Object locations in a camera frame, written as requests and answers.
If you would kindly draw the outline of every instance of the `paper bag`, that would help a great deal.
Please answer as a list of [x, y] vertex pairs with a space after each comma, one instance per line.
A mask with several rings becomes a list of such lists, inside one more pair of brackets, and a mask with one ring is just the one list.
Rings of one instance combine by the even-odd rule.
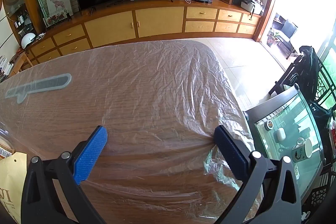
[[27, 154], [16, 152], [0, 160], [0, 201], [21, 224], [21, 197], [27, 174]]

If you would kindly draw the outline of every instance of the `wooden board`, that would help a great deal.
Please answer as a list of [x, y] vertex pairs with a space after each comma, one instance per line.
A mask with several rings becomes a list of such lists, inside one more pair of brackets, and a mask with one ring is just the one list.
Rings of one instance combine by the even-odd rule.
[[132, 11], [85, 22], [93, 47], [135, 38]]
[[139, 37], [182, 32], [184, 7], [136, 10]]

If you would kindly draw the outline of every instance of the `door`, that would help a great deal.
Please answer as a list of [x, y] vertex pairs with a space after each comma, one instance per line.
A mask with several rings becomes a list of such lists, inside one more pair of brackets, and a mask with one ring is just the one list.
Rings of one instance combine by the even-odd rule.
[[184, 7], [136, 10], [139, 37], [182, 32]]

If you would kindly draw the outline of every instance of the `wooden chair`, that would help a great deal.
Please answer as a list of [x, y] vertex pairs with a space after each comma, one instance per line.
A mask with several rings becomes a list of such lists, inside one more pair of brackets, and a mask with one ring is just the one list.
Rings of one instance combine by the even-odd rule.
[[16, 59], [15, 63], [14, 63], [14, 66], [12, 68], [12, 70], [10, 71], [9, 75], [8, 75], [8, 78], [9, 77], [12, 77], [13, 75], [16, 75], [18, 74], [19, 72], [21, 72], [21, 67], [22, 65], [25, 63], [25, 62], [28, 62], [28, 64], [33, 67], [33, 64], [30, 62], [29, 58], [27, 57], [26, 53], [23, 52], [19, 55], [19, 57]]

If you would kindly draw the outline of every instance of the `mug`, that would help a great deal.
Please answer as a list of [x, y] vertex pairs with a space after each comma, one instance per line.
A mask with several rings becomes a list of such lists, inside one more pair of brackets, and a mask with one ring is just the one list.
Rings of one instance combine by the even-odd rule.
[[313, 146], [310, 139], [298, 138], [296, 146], [292, 149], [293, 162], [303, 161], [311, 157]]

